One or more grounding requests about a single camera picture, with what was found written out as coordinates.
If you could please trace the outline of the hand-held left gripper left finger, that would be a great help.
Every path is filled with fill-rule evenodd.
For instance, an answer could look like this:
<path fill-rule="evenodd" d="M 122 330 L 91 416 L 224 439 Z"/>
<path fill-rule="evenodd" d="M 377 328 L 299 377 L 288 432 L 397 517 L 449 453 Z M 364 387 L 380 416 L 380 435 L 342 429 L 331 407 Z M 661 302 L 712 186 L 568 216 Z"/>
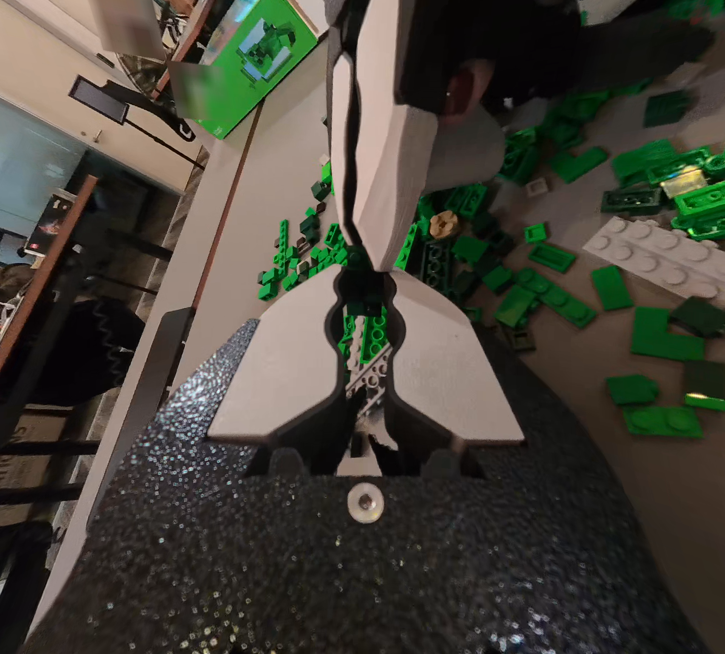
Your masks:
<path fill-rule="evenodd" d="M 313 476 L 336 476 L 355 429 L 343 332 L 347 268 L 331 266 L 259 318 L 207 430 L 207 441 L 293 450 Z"/>

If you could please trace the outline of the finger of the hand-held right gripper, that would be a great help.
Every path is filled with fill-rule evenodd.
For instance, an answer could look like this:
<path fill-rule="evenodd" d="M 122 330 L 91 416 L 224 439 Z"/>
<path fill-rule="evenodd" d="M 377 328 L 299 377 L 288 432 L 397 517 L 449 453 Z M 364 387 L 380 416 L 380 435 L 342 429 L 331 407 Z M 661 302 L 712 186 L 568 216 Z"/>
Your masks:
<path fill-rule="evenodd" d="M 370 0 L 359 32 L 354 225 L 373 269 L 390 272 L 425 185 L 437 117 L 394 95 L 402 0 Z"/>
<path fill-rule="evenodd" d="M 335 202 L 340 229 L 351 246 L 362 246 L 353 218 L 358 191 L 356 151 L 360 101 L 355 62 L 342 52 L 331 74 L 330 151 Z"/>

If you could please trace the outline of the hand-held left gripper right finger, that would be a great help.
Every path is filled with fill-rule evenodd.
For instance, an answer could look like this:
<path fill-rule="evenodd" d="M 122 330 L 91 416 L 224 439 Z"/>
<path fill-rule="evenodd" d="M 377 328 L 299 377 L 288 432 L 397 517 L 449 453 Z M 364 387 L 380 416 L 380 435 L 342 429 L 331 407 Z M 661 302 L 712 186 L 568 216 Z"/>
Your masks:
<path fill-rule="evenodd" d="M 392 350 L 386 472 L 482 476 L 483 457 L 526 450 L 526 437 L 474 327 L 452 301 L 407 273 L 386 277 Z"/>

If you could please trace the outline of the pile of green toy bricks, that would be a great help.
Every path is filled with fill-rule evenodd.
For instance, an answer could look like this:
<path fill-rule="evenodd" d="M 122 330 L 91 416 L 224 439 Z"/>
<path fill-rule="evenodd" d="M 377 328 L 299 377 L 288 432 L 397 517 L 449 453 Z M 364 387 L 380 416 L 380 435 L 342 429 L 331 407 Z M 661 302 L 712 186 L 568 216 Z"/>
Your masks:
<path fill-rule="evenodd" d="M 331 189 L 331 168 L 327 163 L 322 168 L 322 180 L 313 185 L 313 190 L 322 193 L 320 203 L 317 209 L 307 210 L 301 224 L 301 230 L 307 232 L 300 238 L 303 244 L 281 249 L 275 256 L 275 266 L 258 277 L 260 300 L 272 299 L 281 288 L 290 291 L 327 267 L 345 266 L 349 245 L 337 223 L 329 226 L 322 246 L 310 245 L 320 240 L 320 213 Z M 526 328 L 529 315 L 540 305 L 548 306 L 577 328 L 585 328 L 595 318 L 593 309 L 533 269 L 513 272 L 503 266 L 502 260 L 514 241 L 488 212 L 487 194 L 485 185 L 474 183 L 421 196 L 418 220 L 410 226 L 395 267 L 417 275 L 474 322 L 481 319 L 481 310 L 466 307 L 464 302 L 483 285 L 494 294 L 506 292 L 494 317 L 513 334 Z M 454 238 L 436 241 L 429 234 L 430 219 L 444 210 L 458 215 L 460 232 Z"/>

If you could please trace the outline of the dark green brick assembly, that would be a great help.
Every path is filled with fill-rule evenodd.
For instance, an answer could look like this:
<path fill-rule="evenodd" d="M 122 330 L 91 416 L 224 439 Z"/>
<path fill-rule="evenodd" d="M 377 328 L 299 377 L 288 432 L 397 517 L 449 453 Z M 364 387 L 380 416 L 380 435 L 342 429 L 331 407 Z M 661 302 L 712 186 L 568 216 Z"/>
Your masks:
<path fill-rule="evenodd" d="M 341 291 L 346 315 L 380 317 L 384 307 L 384 276 L 376 272 L 361 246 L 348 246 Z"/>

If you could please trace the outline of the grey desk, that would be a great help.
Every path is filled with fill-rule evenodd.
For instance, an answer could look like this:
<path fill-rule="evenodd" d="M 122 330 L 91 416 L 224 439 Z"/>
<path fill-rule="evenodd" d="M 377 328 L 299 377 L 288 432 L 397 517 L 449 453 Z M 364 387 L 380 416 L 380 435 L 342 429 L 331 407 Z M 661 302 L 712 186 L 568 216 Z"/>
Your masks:
<path fill-rule="evenodd" d="M 584 331 L 540 309 L 535 351 L 483 332 L 527 444 L 484 477 L 376 478 L 383 515 L 349 514 L 351 478 L 231 478 L 241 450 L 196 450 L 236 332 L 262 311 L 251 236 L 300 214 L 322 153 L 324 50 L 266 102 L 162 415 L 117 468 L 99 460 L 26 652 L 723 652 L 723 415 L 702 440 L 631 436 L 605 378 L 641 373 L 675 405 L 674 361 L 629 352 L 633 310 Z"/>

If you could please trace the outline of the grey plate with holes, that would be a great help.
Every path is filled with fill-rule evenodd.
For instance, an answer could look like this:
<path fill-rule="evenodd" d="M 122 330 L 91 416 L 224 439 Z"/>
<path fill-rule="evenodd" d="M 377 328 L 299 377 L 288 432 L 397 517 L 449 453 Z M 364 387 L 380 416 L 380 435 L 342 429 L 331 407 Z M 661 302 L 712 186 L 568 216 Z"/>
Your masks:
<path fill-rule="evenodd" d="M 344 333 L 339 350 L 346 363 L 346 394 L 350 399 L 365 393 L 358 419 L 381 410 L 386 386 L 391 345 L 387 338 L 387 311 L 375 316 L 344 316 Z"/>

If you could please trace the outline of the green cardboard toy box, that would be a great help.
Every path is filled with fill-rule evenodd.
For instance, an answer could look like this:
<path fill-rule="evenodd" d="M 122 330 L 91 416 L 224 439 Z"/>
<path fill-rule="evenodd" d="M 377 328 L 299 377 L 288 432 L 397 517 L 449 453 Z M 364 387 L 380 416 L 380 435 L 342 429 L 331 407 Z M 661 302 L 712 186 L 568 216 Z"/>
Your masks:
<path fill-rule="evenodd" d="M 226 138 L 328 28 L 324 0 L 235 0 L 199 62 L 213 68 L 207 117 L 199 124 Z"/>

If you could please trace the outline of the green slope block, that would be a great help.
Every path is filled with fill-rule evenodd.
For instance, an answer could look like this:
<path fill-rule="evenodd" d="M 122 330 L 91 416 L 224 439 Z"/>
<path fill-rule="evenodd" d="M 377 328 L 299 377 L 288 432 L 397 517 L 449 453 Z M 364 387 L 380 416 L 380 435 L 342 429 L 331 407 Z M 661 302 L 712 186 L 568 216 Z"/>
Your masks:
<path fill-rule="evenodd" d="M 641 374 L 607 377 L 605 385 L 613 403 L 620 407 L 648 405 L 660 394 L 657 382 Z"/>

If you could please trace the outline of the green two-stud plate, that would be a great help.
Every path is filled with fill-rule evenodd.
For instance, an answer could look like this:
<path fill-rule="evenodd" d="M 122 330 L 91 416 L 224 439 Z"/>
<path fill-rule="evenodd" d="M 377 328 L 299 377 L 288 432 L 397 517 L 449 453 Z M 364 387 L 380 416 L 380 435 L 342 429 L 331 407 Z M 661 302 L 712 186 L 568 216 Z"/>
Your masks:
<path fill-rule="evenodd" d="M 638 436 L 702 439 L 699 418 L 690 407 L 629 405 L 621 412 L 628 431 Z"/>

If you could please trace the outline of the light grey long plate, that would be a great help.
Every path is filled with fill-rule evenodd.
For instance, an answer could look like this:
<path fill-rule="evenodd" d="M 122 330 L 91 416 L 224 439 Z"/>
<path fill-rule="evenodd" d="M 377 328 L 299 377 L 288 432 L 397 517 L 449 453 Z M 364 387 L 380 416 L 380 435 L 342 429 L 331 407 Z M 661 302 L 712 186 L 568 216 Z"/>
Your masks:
<path fill-rule="evenodd" d="M 695 241 L 653 220 L 614 216 L 583 250 L 676 296 L 724 306 L 724 252 L 713 241 Z"/>

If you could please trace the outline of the black tablet on stand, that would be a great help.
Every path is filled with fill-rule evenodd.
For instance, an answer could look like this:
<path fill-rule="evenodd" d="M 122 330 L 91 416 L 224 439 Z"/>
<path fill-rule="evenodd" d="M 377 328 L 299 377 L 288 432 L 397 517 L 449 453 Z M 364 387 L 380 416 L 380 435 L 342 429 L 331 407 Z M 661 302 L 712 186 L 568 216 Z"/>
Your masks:
<path fill-rule="evenodd" d="M 197 160 L 177 150 L 168 142 L 150 133 L 130 119 L 129 112 L 131 106 L 133 106 L 150 115 L 156 116 L 181 140 L 192 142 L 196 139 L 194 131 L 185 119 L 180 118 L 174 111 L 160 105 L 139 91 L 132 90 L 112 80 L 108 80 L 103 86 L 98 86 L 89 79 L 77 75 L 68 96 L 119 126 L 123 127 L 127 125 L 139 131 L 142 135 L 150 138 L 164 149 L 189 162 L 193 168 L 202 168 L 202 165 Z"/>

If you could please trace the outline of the dark green stud plate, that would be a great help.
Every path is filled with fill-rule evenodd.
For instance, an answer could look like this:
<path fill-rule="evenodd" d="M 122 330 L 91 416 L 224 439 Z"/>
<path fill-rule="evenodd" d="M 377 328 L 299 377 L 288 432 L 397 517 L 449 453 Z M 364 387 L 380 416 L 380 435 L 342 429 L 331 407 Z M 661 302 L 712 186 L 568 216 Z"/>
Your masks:
<path fill-rule="evenodd" d="M 628 187 L 606 190 L 601 198 L 600 212 L 620 216 L 653 216 L 667 205 L 667 196 L 660 187 Z"/>

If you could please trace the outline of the dark green flat tile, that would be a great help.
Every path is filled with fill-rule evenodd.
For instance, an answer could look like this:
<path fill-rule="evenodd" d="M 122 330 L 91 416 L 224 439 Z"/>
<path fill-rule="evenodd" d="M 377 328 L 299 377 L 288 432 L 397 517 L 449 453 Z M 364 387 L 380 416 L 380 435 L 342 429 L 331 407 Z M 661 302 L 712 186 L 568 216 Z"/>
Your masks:
<path fill-rule="evenodd" d="M 670 321 L 703 339 L 724 335 L 724 310 L 698 296 L 690 296 L 671 310 Z"/>

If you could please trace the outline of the green frame plate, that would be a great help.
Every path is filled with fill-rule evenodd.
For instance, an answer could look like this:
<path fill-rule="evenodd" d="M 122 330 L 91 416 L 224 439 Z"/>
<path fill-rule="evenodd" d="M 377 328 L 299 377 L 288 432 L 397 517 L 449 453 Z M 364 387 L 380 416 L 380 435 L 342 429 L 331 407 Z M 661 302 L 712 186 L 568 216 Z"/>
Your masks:
<path fill-rule="evenodd" d="M 560 274 L 567 273 L 577 260 L 576 254 L 543 241 L 532 245 L 527 258 Z"/>

